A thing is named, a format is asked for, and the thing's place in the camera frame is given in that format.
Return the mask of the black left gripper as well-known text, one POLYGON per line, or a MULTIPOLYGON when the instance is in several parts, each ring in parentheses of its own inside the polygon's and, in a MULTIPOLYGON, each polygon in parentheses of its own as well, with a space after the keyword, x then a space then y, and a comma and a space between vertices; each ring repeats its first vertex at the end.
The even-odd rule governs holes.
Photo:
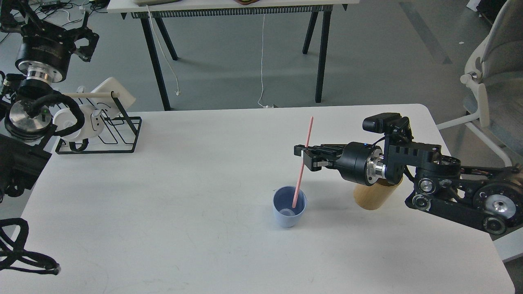
POLYGON ((0 2, 1 32, 19 33, 22 43, 15 66, 24 75, 35 68, 44 69, 52 82, 67 78, 71 56, 76 54, 84 62, 90 62, 99 35, 88 27, 88 18, 82 26, 66 30, 53 24, 41 26, 41 19, 27 0, 2 0, 0 2), (86 40, 86 45, 76 41, 86 40))

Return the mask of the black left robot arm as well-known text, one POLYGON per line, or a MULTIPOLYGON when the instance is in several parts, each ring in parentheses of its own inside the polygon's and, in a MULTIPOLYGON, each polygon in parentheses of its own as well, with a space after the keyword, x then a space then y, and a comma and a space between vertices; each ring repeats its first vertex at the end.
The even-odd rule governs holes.
POLYGON ((52 136, 80 130, 85 117, 70 96, 52 89, 65 80, 71 56, 89 62, 99 36, 87 26, 67 30, 40 19, 27 0, 2 0, 1 31, 22 37, 18 74, 1 73, 1 197, 19 197, 33 188, 51 158, 52 136))

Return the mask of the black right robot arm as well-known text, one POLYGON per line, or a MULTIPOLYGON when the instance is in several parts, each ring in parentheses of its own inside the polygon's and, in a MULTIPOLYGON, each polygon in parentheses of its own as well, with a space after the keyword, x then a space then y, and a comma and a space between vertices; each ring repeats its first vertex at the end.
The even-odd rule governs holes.
POLYGON ((310 171, 337 170, 348 182, 372 186, 379 179, 398 184, 408 178, 411 208, 493 235, 522 225, 522 168, 464 166, 441 154, 439 145, 383 138, 384 147, 295 145, 294 155, 310 171))

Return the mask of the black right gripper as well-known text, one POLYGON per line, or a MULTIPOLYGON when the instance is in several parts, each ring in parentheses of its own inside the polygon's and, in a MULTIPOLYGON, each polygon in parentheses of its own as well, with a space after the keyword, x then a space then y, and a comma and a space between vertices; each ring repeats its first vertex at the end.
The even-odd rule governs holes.
POLYGON ((378 179, 385 179, 386 165, 380 146, 350 142, 347 145, 295 145, 295 156, 302 158, 310 171, 323 168, 338 170, 342 179, 372 186, 378 179))

